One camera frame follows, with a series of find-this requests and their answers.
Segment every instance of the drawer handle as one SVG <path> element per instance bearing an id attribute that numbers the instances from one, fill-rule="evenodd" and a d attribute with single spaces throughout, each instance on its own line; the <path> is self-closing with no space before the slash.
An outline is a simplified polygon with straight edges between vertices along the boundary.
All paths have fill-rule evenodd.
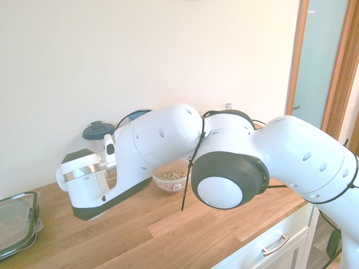
<path id="1" fill-rule="evenodd" d="M 284 246 L 286 244 L 286 242 L 288 242 L 288 240 L 290 239 L 290 236 L 289 235 L 286 235 L 286 234 L 282 234 L 282 236 L 279 238 L 279 240 L 281 239 L 284 239 L 284 241 L 277 247 L 273 248 L 272 250 L 268 250 L 268 248 L 270 247 L 266 247 L 266 248 L 263 248 L 262 251 L 263 251 L 263 256 L 268 256 L 268 255 L 271 255 L 273 254 L 274 252 L 276 252 L 277 250 L 279 250 L 282 246 Z"/>

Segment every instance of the food storage container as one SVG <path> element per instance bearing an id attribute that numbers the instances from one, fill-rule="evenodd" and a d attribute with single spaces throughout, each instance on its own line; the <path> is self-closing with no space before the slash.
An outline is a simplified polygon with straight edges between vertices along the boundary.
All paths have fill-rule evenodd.
<path id="1" fill-rule="evenodd" d="M 39 212 L 36 192 L 0 200 L 0 262 L 34 244 L 43 228 Z"/>
<path id="2" fill-rule="evenodd" d="M 155 171 L 152 176 L 153 181 L 164 191 L 171 193 L 180 192 L 186 186 L 188 165 L 189 162 L 187 160 L 178 160 L 165 164 Z"/>

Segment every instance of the white cabinet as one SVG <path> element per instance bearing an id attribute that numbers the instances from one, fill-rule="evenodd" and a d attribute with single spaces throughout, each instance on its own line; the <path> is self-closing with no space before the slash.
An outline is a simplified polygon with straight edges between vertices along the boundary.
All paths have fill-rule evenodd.
<path id="1" fill-rule="evenodd" d="M 256 268 L 263 269 L 300 269 L 308 234 L 296 241 L 286 251 L 271 261 L 267 266 L 258 265 Z"/>
<path id="2" fill-rule="evenodd" d="M 306 204 L 213 269 L 305 269 L 318 216 Z"/>

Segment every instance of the metal ring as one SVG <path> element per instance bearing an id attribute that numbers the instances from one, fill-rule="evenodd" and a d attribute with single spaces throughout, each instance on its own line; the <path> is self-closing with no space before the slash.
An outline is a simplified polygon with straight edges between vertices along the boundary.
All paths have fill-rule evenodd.
<path id="1" fill-rule="evenodd" d="M 91 174 L 91 173 L 94 173 L 97 171 L 101 171 L 100 164 L 92 164 L 89 166 L 78 168 L 72 172 L 69 172 L 69 173 L 63 175 L 63 178 L 64 178 L 65 182 L 69 182 L 75 178 L 79 178 L 84 175 L 88 175 L 88 174 Z"/>

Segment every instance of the glass panel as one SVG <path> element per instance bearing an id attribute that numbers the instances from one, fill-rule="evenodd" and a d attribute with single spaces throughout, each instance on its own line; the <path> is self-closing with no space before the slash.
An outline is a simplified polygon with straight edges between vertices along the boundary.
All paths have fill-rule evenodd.
<path id="1" fill-rule="evenodd" d="M 293 116 L 320 128 L 349 0 L 310 0 Z"/>
<path id="2" fill-rule="evenodd" d="M 0 250 L 23 240 L 29 233 L 27 212 L 33 207 L 32 194 L 20 195 L 0 203 Z"/>

